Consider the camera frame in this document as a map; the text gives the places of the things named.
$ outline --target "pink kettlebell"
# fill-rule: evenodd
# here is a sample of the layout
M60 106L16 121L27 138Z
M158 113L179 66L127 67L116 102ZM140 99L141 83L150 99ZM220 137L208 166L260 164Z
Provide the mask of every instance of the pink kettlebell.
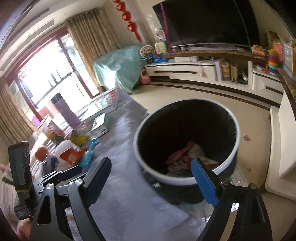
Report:
M149 84L151 82L150 76L147 74L146 69L142 69L140 76L141 76L141 83L143 85Z

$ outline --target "blue gripper pad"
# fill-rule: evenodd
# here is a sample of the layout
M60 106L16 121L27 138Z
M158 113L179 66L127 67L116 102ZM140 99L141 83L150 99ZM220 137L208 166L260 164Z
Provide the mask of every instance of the blue gripper pad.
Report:
M207 203L217 207L219 200L216 187L196 159L193 159L191 162L191 172Z

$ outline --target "white furniture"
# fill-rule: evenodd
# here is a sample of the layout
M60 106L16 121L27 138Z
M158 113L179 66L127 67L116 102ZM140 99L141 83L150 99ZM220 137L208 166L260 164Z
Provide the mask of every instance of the white furniture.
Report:
M287 94L271 113L271 152L267 191L296 201L296 121Z
M179 62L178 60L148 64L145 68L149 76L168 76L170 79L190 80L224 86L257 95L278 104L281 103L284 90L279 79L275 76L265 74L258 69L250 69L252 67L252 62L250 61L248 62L249 80L247 85L233 83L231 81L217 81L217 72L213 60L203 61L201 65L199 61ZM205 72L204 77L200 76L201 68Z

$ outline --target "curtain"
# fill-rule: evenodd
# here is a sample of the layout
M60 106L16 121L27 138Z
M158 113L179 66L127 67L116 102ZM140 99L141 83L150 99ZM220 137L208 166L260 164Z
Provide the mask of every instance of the curtain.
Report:
M5 79L0 78L0 133L9 144L28 141L36 127L16 103Z
M66 19L66 26L87 71L95 85L99 87L92 68L93 62L119 48L110 31L108 19L103 10L93 8Z

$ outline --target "teal cover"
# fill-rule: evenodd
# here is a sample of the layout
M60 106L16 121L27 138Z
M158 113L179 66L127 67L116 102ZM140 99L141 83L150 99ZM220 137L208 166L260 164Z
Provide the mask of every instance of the teal cover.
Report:
M113 50L96 59L93 70L100 86L109 89L117 87L127 93L133 93L133 87L139 80L140 72L147 64L142 61L139 51L142 46L131 45Z

